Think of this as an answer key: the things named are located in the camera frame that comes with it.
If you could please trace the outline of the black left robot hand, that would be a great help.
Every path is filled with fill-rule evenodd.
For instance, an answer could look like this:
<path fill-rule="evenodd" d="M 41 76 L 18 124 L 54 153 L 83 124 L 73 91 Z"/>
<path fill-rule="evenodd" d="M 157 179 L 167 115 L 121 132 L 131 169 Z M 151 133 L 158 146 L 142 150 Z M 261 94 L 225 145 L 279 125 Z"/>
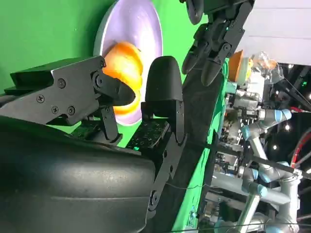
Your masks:
<path fill-rule="evenodd" d="M 236 51 L 254 3 L 253 0 L 185 1 L 193 25 L 199 24 L 203 15 L 208 16 L 208 22 L 201 24 L 194 34 L 194 43 L 183 61 L 182 73 L 189 74 L 197 65 L 201 65 L 201 82 L 209 86 L 225 59 Z"/>

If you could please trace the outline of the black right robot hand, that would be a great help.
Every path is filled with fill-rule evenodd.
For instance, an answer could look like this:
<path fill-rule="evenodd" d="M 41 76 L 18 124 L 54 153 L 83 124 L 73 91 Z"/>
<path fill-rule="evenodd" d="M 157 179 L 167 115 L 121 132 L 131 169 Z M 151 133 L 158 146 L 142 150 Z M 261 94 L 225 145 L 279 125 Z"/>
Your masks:
<path fill-rule="evenodd" d="M 125 148 L 115 106 L 136 97 L 101 56 L 14 72 L 0 97 L 3 233 L 138 233 L 156 214 L 187 136 L 180 70 L 150 67 L 142 122 Z"/>

